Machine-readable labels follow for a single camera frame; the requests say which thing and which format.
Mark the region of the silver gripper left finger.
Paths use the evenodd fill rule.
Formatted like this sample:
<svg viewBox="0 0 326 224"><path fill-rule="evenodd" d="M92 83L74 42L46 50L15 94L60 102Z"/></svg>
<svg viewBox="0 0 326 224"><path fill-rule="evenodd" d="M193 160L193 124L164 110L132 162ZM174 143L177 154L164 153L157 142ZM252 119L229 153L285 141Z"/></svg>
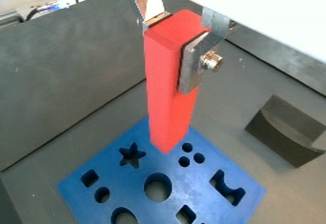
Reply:
<svg viewBox="0 0 326 224"><path fill-rule="evenodd" d="M130 0L141 31L145 31L170 14L164 9L162 0Z"/></svg>

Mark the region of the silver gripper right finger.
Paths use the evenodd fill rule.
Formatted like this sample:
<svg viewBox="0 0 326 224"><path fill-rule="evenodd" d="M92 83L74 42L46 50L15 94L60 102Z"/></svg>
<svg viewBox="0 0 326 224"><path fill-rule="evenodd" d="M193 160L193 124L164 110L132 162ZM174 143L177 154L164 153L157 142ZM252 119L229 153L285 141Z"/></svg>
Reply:
<svg viewBox="0 0 326 224"><path fill-rule="evenodd" d="M236 23L215 10L203 7L201 25L207 31L182 47L177 80L177 90L182 94L199 87L204 71L216 72L220 69L223 57L216 53L217 46L235 31Z"/></svg>

